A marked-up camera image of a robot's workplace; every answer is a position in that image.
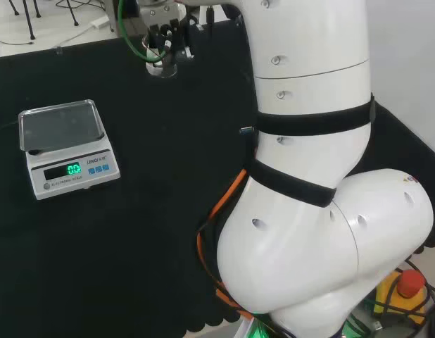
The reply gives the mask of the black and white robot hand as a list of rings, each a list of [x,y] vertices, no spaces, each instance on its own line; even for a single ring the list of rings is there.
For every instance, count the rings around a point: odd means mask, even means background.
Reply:
[[[191,8],[178,1],[139,1],[139,17],[147,28],[141,44],[148,58],[148,72],[157,77],[170,77],[177,72],[177,60],[188,61],[191,51],[190,28],[198,24]]]

